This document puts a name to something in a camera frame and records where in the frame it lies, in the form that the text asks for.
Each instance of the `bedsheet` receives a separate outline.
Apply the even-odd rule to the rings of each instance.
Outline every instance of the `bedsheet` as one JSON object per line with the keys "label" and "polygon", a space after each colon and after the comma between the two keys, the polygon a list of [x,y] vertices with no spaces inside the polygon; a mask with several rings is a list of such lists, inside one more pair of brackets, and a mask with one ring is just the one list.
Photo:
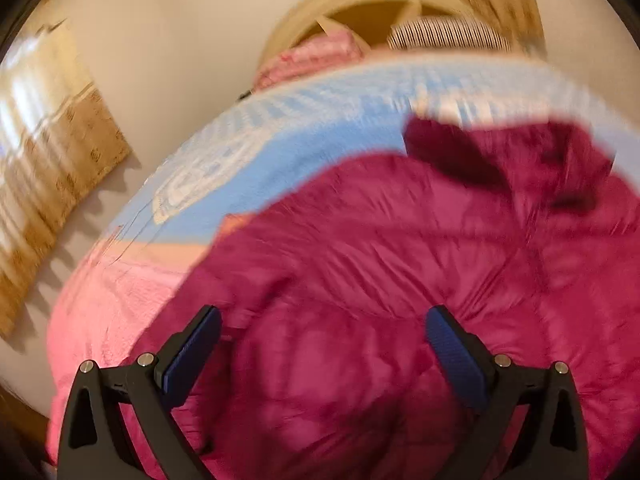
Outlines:
{"label": "bedsheet", "polygon": [[640,187],[640,137],[586,88],[541,62],[405,56],[287,84],[224,112],[158,168],[65,284],[47,333],[57,456],[78,365],[119,364],[217,236],[354,153],[404,152],[414,112],[464,126],[574,120]]}

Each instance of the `metal pin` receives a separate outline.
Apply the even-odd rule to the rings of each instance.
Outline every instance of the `metal pin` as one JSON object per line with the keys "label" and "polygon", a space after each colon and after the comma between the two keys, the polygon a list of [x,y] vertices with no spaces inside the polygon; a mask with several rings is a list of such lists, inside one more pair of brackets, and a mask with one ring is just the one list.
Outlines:
{"label": "metal pin", "polygon": [[91,370],[94,369],[94,362],[91,360],[87,360],[82,362],[82,364],[80,365],[80,371],[85,374],[90,372]]}
{"label": "metal pin", "polygon": [[558,372],[559,374],[567,374],[569,373],[569,367],[566,363],[563,363],[562,361],[558,361],[555,365],[554,368],[556,369],[556,372]]}
{"label": "metal pin", "polygon": [[155,355],[150,354],[149,352],[145,352],[138,356],[138,364],[140,366],[149,366],[154,362],[155,358],[156,358]]}
{"label": "metal pin", "polygon": [[494,362],[500,368],[509,368],[511,366],[511,358],[505,354],[498,354],[496,357],[494,357]]}

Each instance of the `black and white striped fabric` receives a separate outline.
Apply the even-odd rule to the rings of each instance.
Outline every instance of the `black and white striped fabric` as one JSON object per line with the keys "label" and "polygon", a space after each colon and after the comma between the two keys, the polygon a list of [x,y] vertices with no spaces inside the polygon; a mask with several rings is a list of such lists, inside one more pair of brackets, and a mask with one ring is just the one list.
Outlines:
{"label": "black and white striped fabric", "polygon": [[387,43],[392,50],[410,48],[473,48],[510,52],[509,41],[474,18],[423,16],[393,26]]}

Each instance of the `magenta jacket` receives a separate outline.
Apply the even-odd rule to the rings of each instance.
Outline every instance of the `magenta jacket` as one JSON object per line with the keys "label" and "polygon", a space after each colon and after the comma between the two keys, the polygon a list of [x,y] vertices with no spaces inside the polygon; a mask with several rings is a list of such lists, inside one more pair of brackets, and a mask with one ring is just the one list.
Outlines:
{"label": "magenta jacket", "polygon": [[428,480],[472,424],[424,341],[446,304],[493,353],[569,364],[603,479],[640,432],[638,197],[571,124],[405,141],[217,242],[131,358],[214,304],[224,341],[174,417],[219,480]]}

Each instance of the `maroon puffer jacket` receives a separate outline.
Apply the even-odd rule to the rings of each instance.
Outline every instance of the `maroon puffer jacket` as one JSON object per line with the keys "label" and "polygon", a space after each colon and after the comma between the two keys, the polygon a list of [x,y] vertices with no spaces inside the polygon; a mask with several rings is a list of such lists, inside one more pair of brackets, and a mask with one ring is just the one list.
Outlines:
{"label": "maroon puffer jacket", "polygon": [[471,423],[424,342],[444,303],[493,353],[569,363],[604,478],[640,431],[638,198],[576,126],[405,138],[409,157],[347,160],[217,243],[131,355],[222,309],[174,411],[221,480],[426,480]]}

